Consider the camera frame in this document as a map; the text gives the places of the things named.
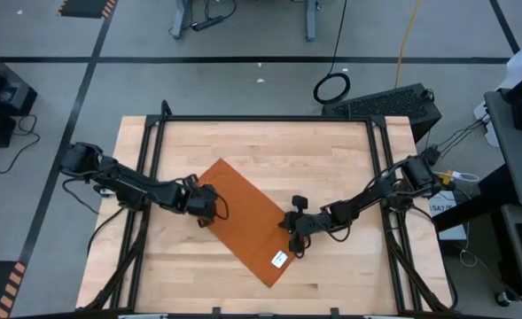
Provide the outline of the white labelled box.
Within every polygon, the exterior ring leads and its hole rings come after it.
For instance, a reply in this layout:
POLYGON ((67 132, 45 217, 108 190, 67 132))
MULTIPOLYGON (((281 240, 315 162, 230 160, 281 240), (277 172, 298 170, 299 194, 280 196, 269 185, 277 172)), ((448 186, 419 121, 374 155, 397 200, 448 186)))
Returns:
MULTIPOLYGON (((444 213, 450 208, 457 205, 456 197, 452 191, 440 191, 433 197, 428 199, 428 204, 432 216, 444 213)), ((439 233, 439 239, 442 241, 465 241, 467 235, 463 225, 443 230, 439 233)))

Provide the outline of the grey side desk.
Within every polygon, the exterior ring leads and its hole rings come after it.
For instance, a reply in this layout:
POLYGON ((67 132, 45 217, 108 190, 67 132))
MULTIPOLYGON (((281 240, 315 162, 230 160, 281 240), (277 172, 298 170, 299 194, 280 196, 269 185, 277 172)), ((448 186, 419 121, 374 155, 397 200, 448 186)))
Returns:
POLYGON ((515 128, 512 106, 505 102, 499 91, 485 93, 484 99, 518 200, 522 205, 522 130, 515 128))

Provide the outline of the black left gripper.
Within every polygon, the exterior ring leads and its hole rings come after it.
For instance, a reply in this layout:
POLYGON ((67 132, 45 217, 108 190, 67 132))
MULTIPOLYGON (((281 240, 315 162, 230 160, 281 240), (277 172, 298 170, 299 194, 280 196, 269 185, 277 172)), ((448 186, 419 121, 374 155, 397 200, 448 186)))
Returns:
POLYGON ((175 197, 173 212, 196 217, 200 228, 212 224, 214 216, 217 215, 214 200, 219 198, 214 186, 198 185, 198 177, 195 174, 176 178, 175 183, 180 186, 180 193, 175 197))

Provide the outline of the black desk foot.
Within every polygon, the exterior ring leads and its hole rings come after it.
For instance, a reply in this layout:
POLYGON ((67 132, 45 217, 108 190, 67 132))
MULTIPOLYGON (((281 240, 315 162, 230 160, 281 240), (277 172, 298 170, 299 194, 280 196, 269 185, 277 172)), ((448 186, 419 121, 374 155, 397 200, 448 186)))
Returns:
POLYGON ((469 222, 483 214, 496 211, 505 204, 518 204, 518 194, 506 164, 497 168, 478 183, 479 195, 437 214, 433 218, 436 230, 441 232, 469 222))

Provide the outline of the orange towel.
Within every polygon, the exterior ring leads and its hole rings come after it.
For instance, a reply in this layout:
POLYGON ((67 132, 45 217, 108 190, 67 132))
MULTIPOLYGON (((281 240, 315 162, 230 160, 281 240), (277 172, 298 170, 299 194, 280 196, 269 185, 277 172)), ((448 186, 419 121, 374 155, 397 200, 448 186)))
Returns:
POLYGON ((272 287, 294 260, 289 234, 280 228, 284 211, 223 159, 199 178, 220 196, 209 230, 266 286, 272 287))

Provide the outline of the black perforated computer tower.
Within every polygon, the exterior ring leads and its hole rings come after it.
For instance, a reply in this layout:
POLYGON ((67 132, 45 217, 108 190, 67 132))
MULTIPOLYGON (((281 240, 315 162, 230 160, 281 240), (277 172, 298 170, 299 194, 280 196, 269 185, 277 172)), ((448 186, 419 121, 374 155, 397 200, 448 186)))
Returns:
POLYGON ((325 105, 322 115, 407 117, 415 142, 441 119, 441 113, 434 103, 433 91, 426 89, 422 83, 325 105))

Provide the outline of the grey desk leg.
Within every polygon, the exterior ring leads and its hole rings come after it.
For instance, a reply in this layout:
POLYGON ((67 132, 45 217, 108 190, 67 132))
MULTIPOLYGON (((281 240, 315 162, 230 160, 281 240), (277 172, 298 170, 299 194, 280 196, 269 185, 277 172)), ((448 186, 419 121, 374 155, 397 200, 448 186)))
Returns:
POLYGON ((314 41, 316 38, 316 12, 317 0, 306 0, 306 40, 314 41))
POLYGON ((170 35, 179 40, 193 22, 193 0, 175 0, 175 19, 169 29, 170 35))

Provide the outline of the black power strip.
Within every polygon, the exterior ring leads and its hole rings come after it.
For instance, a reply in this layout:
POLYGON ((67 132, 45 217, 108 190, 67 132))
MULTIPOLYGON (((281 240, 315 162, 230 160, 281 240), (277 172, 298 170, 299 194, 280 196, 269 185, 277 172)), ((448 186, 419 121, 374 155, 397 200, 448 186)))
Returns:
POLYGON ((223 21, 224 21, 224 17, 222 15, 220 15, 220 16, 216 16, 214 18, 207 19, 202 22, 193 22, 191 24, 191 28, 194 31, 199 32, 199 31, 205 30, 207 28, 213 27, 215 25, 218 25, 218 24, 222 23, 223 21))

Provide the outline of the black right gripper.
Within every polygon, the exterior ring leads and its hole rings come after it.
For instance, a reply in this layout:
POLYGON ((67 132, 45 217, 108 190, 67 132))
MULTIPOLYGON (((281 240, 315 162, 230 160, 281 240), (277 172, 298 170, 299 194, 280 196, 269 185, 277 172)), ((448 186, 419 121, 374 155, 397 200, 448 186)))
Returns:
POLYGON ((300 195, 292 197, 295 211, 286 212, 283 222, 278 226, 285 229, 290 237, 289 251, 301 259, 305 251, 311 246, 311 236, 317 232, 329 233, 332 225, 331 207, 333 203, 320 208, 318 214, 307 214, 308 199, 300 195))

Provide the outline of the black power adapter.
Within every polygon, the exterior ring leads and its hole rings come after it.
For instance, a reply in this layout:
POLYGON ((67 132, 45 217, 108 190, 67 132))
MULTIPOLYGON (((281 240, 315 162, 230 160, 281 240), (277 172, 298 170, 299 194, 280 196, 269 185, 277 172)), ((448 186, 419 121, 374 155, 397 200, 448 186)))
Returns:
POLYGON ((436 145, 427 147, 421 154, 421 159, 430 167, 434 166, 440 158, 440 151, 436 145))

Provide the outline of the black metal table frame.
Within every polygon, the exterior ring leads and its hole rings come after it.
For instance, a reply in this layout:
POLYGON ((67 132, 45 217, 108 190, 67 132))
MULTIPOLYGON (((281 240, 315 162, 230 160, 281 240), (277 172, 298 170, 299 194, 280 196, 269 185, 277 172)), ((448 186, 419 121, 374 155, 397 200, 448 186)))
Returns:
MULTIPOLYGON (((416 150, 409 121, 318 116, 175 115, 161 131, 147 116, 124 117, 106 152, 160 180, 201 174, 225 160, 283 210, 293 195, 316 211, 351 198, 389 163, 416 150)), ((391 277, 380 206, 362 213, 345 242, 319 234, 306 255, 264 285, 189 215, 154 207, 142 256, 119 302, 168 315, 394 315, 412 307, 414 288, 391 277)))

